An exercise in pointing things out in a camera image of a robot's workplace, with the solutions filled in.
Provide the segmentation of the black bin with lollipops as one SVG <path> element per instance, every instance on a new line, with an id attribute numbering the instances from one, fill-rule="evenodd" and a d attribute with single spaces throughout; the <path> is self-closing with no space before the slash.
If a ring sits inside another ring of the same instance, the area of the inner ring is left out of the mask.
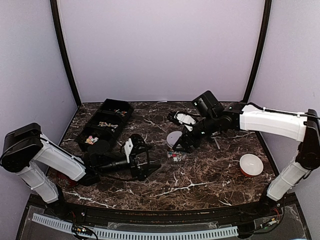
<path id="1" fill-rule="evenodd" d="M 125 116 L 114 113 L 115 109 L 125 110 L 128 113 Z M 98 109 L 100 112 L 113 114 L 121 118 L 122 122 L 127 122 L 134 112 L 134 108 L 127 101 L 107 98 Z"/>

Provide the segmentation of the clear plastic jar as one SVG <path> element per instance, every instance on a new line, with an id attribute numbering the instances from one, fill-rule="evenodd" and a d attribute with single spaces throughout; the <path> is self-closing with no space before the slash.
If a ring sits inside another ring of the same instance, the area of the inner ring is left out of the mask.
<path id="1" fill-rule="evenodd" d="M 186 153 L 182 151 L 172 151 L 167 152 L 167 157 L 173 162 L 181 162 L 186 158 Z"/>

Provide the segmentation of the black bin with flower candies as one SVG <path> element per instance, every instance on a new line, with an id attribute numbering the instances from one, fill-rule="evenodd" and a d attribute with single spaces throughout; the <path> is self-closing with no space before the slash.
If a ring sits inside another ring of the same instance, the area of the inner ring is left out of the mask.
<path id="1" fill-rule="evenodd" d="M 78 143 L 82 152 L 86 152 L 88 147 L 99 140 L 106 140 L 110 145 L 113 145 L 115 142 L 110 131 L 93 126 L 85 126 L 75 138 L 75 141 Z"/>

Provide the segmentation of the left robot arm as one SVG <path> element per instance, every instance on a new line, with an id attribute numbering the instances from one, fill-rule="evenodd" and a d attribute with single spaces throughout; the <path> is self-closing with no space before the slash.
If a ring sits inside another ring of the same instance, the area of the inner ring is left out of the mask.
<path id="1" fill-rule="evenodd" d="M 101 177 L 121 181 L 112 176 L 117 171 L 129 170 L 128 181 L 144 181 L 161 167 L 153 164 L 147 144 L 139 134 L 132 134 L 119 152 L 112 152 L 107 140 L 95 139 L 83 157 L 72 155 L 49 140 L 38 123 L 30 123 L 5 135 L 0 165 L 19 176 L 60 218 L 67 218 L 70 206 L 63 201 L 62 191 L 50 181 L 39 163 L 69 177 L 82 186 L 100 182 Z"/>

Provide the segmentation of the black bin with small candies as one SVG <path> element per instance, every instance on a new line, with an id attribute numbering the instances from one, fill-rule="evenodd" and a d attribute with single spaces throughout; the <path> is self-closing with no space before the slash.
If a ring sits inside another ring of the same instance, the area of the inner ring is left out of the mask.
<path id="1" fill-rule="evenodd" d="M 114 139 L 117 139 L 125 126 L 125 122 L 116 113 L 96 111 L 86 123 L 86 126 L 96 128 L 100 133 L 109 133 Z"/>

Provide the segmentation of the silver metal scoop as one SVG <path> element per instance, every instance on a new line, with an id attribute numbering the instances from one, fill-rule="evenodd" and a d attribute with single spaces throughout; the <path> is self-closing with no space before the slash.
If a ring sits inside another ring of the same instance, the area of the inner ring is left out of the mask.
<path id="1" fill-rule="evenodd" d="M 215 144 L 216 144 L 217 149 L 218 149 L 218 150 L 220 150 L 220 149 L 221 149 L 221 147 L 220 147 L 220 144 L 219 144 L 219 142 L 218 142 L 217 137 L 216 137 L 216 136 L 214 136 L 214 137 L 212 137 L 212 139 L 214 140 L 214 142 L 215 142 Z"/>

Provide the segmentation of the silver jar lid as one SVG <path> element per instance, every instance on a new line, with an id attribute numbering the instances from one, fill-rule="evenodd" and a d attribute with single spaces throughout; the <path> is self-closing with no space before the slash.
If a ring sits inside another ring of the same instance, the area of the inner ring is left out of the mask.
<path id="1" fill-rule="evenodd" d="M 171 133 L 169 133 L 166 137 L 167 145 L 172 148 L 178 141 L 178 139 L 182 136 L 182 134 L 183 133 L 181 131 L 172 131 Z"/>

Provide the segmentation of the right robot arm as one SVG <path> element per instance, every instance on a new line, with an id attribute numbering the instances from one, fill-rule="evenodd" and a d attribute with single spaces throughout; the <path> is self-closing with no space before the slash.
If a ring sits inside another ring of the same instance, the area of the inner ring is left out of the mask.
<path id="1" fill-rule="evenodd" d="M 269 184 L 255 213 L 266 217 L 285 193 L 302 178 L 320 166 L 320 123 L 317 112 L 288 112 L 260 107 L 252 102 L 233 102 L 223 106 L 217 102 L 198 115 L 183 111 L 170 112 L 168 119 L 184 130 L 173 148 L 181 146 L 186 153 L 197 148 L 202 138 L 227 130 L 262 132 L 282 136 L 299 143 L 297 155 Z"/>

